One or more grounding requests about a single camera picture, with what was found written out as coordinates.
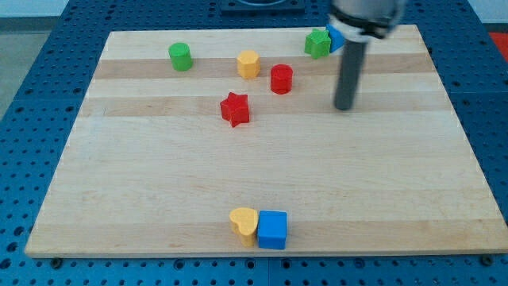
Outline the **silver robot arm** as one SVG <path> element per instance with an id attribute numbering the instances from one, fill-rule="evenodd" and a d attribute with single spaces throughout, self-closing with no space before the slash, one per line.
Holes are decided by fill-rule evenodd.
<path id="1" fill-rule="evenodd" d="M 401 21 L 406 0 L 331 0 L 329 24 L 349 41 L 386 38 Z"/>

